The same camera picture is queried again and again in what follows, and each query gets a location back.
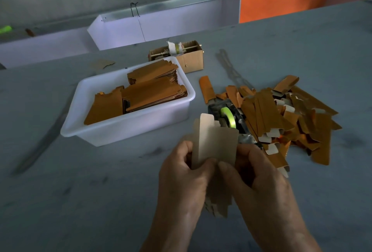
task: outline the hand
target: hand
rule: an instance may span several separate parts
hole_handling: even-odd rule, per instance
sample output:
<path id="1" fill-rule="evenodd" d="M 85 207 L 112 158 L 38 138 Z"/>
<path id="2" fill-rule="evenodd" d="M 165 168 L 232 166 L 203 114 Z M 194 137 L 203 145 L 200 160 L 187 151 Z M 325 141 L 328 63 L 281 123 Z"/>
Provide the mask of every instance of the hand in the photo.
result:
<path id="1" fill-rule="evenodd" d="M 158 204 L 141 252 L 187 250 L 216 166 L 216 160 L 209 159 L 191 170 L 186 164 L 191 152 L 192 142 L 182 141 L 164 160 L 159 172 Z"/>
<path id="2" fill-rule="evenodd" d="M 263 251 L 321 251 L 305 226 L 289 181 L 257 146 L 239 144 L 237 149 L 238 171 L 254 170 L 251 187 L 231 165 L 219 162 L 218 166 L 245 224 Z"/>

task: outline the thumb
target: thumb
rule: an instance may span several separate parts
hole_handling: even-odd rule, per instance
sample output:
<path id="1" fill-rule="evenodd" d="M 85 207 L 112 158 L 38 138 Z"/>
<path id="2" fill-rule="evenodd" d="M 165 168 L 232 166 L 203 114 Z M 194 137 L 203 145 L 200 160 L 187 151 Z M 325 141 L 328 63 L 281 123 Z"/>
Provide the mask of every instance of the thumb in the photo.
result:
<path id="1" fill-rule="evenodd" d="M 216 159 L 210 158 L 204 162 L 204 164 L 198 169 L 194 170 L 198 176 L 202 176 L 207 180 L 207 183 L 211 180 L 216 170 Z"/>
<path id="2" fill-rule="evenodd" d="M 252 189 L 244 183 L 238 171 L 232 165 L 220 161 L 218 162 L 218 167 L 235 201 L 239 201 L 243 196 L 253 193 Z"/>

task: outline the black wire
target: black wire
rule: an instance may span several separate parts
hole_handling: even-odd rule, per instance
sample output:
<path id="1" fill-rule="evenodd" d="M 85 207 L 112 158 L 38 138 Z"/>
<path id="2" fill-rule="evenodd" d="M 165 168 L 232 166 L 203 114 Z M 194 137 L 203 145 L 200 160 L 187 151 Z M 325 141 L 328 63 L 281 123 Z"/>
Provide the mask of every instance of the black wire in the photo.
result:
<path id="1" fill-rule="evenodd" d="M 137 1 L 136 3 L 131 2 L 131 11 L 132 11 L 132 16 L 133 16 L 133 17 L 134 17 L 134 15 L 133 15 L 133 10 L 132 10 L 132 5 L 134 5 L 134 6 L 136 7 L 138 17 L 141 17 L 141 16 L 138 14 L 137 3 L 138 3 L 138 1 Z"/>

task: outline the left hand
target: left hand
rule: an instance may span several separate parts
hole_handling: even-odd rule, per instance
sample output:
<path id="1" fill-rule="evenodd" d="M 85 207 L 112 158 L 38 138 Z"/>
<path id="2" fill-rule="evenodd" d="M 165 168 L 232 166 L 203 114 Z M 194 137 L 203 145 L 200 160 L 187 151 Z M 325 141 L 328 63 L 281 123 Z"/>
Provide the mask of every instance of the left hand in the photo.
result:
<path id="1" fill-rule="evenodd" d="M 164 160 L 155 217 L 141 251 L 147 251 L 147 247 L 152 247 L 151 251 L 187 250 L 216 167 L 216 160 L 208 159 L 191 170 L 186 164 L 186 155 L 191 152 L 192 142 L 182 141 Z"/>

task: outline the white metal panel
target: white metal panel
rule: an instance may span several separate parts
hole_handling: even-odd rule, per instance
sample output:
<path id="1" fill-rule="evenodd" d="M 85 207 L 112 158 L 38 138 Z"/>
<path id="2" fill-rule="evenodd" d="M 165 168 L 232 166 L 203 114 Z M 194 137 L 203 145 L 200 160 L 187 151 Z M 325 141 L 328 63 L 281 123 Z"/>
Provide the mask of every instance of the white metal panel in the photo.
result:
<path id="1" fill-rule="evenodd" d="M 99 15 L 88 28 L 88 32 L 99 50 L 145 41 L 137 16 L 104 22 Z"/>
<path id="2" fill-rule="evenodd" d="M 95 51 L 84 27 L 0 44 L 0 63 L 10 69 Z"/>
<path id="3" fill-rule="evenodd" d="M 239 24 L 240 0 L 222 0 L 222 26 Z"/>
<path id="4" fill-rule="evenodd" d="M 222 0 L 212 0 L 138 17 L 146 41 L 173 37 L 222 24 Z"/>

